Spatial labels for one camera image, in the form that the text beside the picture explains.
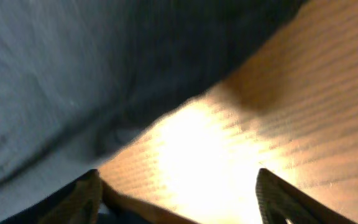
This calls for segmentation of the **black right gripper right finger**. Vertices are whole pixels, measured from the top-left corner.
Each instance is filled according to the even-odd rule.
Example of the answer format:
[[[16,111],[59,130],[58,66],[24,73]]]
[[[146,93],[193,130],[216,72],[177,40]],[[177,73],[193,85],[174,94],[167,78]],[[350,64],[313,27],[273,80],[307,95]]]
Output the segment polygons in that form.
[[[356,224],[265,168],[255,191],[263,224]]]

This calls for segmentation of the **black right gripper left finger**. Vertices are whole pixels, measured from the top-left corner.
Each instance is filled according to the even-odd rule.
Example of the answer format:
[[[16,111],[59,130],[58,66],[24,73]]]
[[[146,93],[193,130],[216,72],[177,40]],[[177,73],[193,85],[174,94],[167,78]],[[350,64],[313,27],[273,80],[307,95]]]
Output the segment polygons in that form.
[[[96,169],[1,224],[95,224],[103,194]]]

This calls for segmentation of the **dark blue shorts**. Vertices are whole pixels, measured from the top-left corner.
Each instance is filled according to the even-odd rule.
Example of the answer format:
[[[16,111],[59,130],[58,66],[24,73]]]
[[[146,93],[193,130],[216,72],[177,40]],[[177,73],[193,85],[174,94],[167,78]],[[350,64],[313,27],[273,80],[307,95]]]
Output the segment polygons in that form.
[[[0,0],[0,222],[35,223],[81,175],[204,93],[300,0]]]

